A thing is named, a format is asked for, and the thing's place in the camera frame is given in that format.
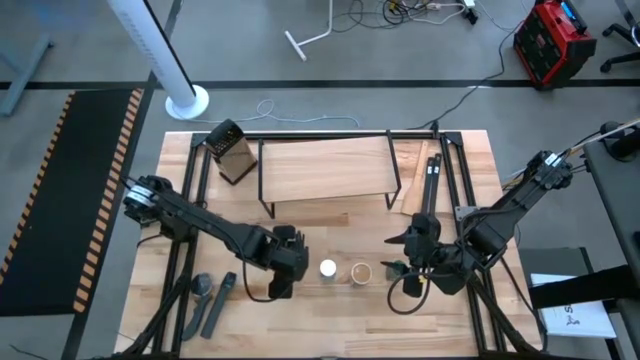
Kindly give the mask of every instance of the knife handle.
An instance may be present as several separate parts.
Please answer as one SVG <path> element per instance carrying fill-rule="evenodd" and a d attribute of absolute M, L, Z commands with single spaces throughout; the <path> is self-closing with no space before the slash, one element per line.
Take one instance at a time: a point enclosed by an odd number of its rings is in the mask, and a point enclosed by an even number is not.
<path fill-rule="evenodd" d="M 205 298 L 198 301 L 198 305 L 193 309 L 193 317 L 191 318 L 191 321 L 189 321 L 189 325 L 187 325 L 182 332 L 182 341 L 187 341 L 196 334 L 200 327 L 200 323 L 202 323 L 202 318 L 204 318 L 204 310 L 207 308 L 207 304 L 209 304 L 210 301 L 211 295 L 207 295 Z"/>
<path fill-rule="evenodd" d="M 224 302 L 227 299 L 227 295 L 229 295 L 229 293 L 231 292 L 231 289 L 233 289 L 235 283 L 236 274 L 228 272 L 222 280 L 222 285 L 220 285 L 220 290 L 218 290 L 218 295 L 216 295 L 213 306 L 209 311 L 207 321 L 204 323 L 204 327 L 200 332 L 200 337 L 211 339 L 211 336 L 213 335 L 213 329 L 216 327 L 216 323 L 218 322 L 218 318 L 220 317 L 220 313 L 222 312 Z"/>

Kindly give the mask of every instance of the black floor mat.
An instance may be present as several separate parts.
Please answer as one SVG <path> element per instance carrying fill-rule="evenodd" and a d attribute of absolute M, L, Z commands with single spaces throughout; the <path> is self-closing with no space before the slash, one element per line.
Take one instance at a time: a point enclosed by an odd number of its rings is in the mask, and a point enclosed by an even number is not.
<path fill-rule="evenodd" d="M 2 264 L 0 316 L 87 310 L 141 97 L 139 90 L 69 95 Z"/>

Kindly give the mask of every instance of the black chair leg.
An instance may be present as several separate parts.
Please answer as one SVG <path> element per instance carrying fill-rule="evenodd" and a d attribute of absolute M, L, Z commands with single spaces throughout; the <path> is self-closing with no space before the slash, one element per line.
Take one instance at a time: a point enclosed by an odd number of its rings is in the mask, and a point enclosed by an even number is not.
<path fill-rule="evenodd" d="M 614 32 L 614 31 L 616 33 L 618 33 L 620 36 L 622 36 L 628 42 L 634 44 L 633 43 L 633 39 L 631 38 L 631 31 L 629 29 L 625 28 L 624 26 L 620 25 L 620 24 L 613 24 L 613 25 L 609 26 L 608 28 L 606 28 L 602 32 L 602 36 L 607 37 L 607 36 L 611 35 L 611 33 Z"/>
<path fill-rule="evenodd" d="M 600 67 L 600 71 L 606 73 L 611 70 L 611 65 L 630 62 L 630 61 L 640 61 L 640 52 L 635 52 L 635 53 L 616 56 L 614 58 L 611 58 L 605 61 L 604 64 L 602 64 L 602 66 Z"/>

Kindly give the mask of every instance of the paper cup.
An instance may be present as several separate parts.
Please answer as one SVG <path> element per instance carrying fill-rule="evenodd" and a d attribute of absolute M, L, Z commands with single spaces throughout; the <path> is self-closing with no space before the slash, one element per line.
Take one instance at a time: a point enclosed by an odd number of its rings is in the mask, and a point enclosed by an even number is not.
<path fill-rule="evenodd" d="M 367 285 L 372 276 L 373 271 L 368 264 L 357 263 L 351 268 L 351 282 L 355 286 Z"/>

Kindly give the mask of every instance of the concrete floor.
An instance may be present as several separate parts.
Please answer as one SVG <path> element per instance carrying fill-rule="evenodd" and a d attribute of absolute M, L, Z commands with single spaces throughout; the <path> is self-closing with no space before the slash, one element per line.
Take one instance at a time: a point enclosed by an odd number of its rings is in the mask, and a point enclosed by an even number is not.
<path fill-rule="evenodd" d="M 640 14 L 640 2 L 629 0 Z M 172 1 L 151 0 L 161 23 Z M 632 51 L 619 38 L 601 39 L 600 32 L 624 20 L 613 0 L 574 0 L 598 38 L 596 56 L 577 75 L 580 79 L 640 78 L 633 64 L 598 71 L 604 59 Z M 335 13 L 348 1 L 337 1 Z M 484 0 L 491 15 L 504 26 L 524 16 L 518 1 Z M 367 2 L 375 8 L 375 1 Z M 305 47 L 302 63 L 283 31 L 299 40 L 321 31 L 325 1 L 253 0 L 222 2 L 184 0 L 172 43 L 194 81 L 204 80 L 329 80 L 329 79 L 482 79 L 499 70 L 497 46 L 506 33 L 485 14 L 475 27 L 460 17 L 443 26 L 411 23 L 393 30 L 356 28 Z M 348 26 L 344 19 L 336 28 Z M 0 34 L 12 34 L 22 50 L 39 31 L 52 34 L 56 47 L 35 75 L 38 81 L 144 81 L 145 59 L 117 22 L 105 2 L 7 0 L 0 4 Z M 501 79 L 526 75 L 509 46 L 504 51 Z M 11 79 L 0 67 L 0 81 Z M 363 129 L 402 129 L 419 125 L 454 105 L 465 88 L 325 89 L 210 91 L 211 105 L 203 120 L 239 119 L 255 115 L 264 99 L 276 103 L 275 114 L 311 118 L 322 115 L 357 117 Z M 26 201 L 44 149 L 67 91 L 28 91 L 15 115 L 0 121 L 0 248 L 8 246 Z M 172 120 L 164 111 L 166 93 L 156 91 L 139 140 L 132 176 L 155 171 L 166 131 L 210 130 L 213 125 Z M 606 121 L 637 117 L 637 88 L 570 88 L 539 93 L 528 88 L 480 89 L 451 113 L 442 126 L 487 129 L 501 176 L 520 169 L 540 149 L 562 150 Z M 309 124 L 260 120 L 245 130 L 351 129 L 344 120 Z M 595 186 L 586 173 L 573 185 L 548 195 L 521 222 L 522 248 L 585 246 L 596 269 L 618 265 L 624 258 Z M 118 217 L 83 338 L 79 358 L 110 354 L 117 336 L 139 229 Z M 28 359 L 8 344 L 47 357 L 60 356 L 70 317 L 0 318 L 0 358 Z M 135 337 L 136 334 L 124 334 Z M 624 332 L 626 358 L 635 358 Z M 552 339 L 554 354 L 607 358 L 603 341 Z"/>

